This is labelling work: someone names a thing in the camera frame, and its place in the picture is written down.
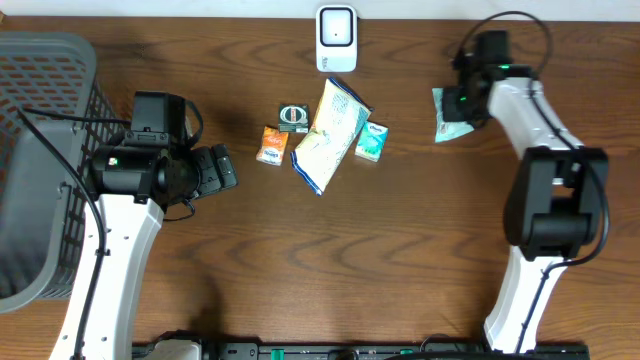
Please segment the green wet wipes pack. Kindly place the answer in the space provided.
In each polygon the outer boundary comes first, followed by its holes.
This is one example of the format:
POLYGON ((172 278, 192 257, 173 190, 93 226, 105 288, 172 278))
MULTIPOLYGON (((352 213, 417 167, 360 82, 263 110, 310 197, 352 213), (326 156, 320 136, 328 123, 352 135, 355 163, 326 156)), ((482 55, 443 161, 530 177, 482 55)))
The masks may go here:
POLYGON ((433 88, 432 95, 436 110, 436 133, 434 141, 443 143, 471 133, 474 128, 464 122, 445 122, 442 108, 443 89, 433 88))

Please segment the green tissue pack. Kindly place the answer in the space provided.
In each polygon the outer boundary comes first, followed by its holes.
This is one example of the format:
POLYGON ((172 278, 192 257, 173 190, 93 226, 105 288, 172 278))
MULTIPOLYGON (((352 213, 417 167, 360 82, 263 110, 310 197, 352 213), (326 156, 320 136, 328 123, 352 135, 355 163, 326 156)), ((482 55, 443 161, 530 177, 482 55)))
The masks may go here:
POLYGON ((355 155, 369 161, 378 162, 389 134, 383 125, 367 122, 358 139, 355 155))

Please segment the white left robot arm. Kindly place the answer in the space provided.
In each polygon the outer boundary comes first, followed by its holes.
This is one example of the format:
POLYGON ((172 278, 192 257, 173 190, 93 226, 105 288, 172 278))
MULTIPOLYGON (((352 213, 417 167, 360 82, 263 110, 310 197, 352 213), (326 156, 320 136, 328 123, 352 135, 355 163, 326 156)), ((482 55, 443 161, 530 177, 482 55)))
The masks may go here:
POLYGON ((83 248, 54 359, 130 359, 150 250, 169 207, 237 185, 228 148, 103 145, 90 158, 83 248))

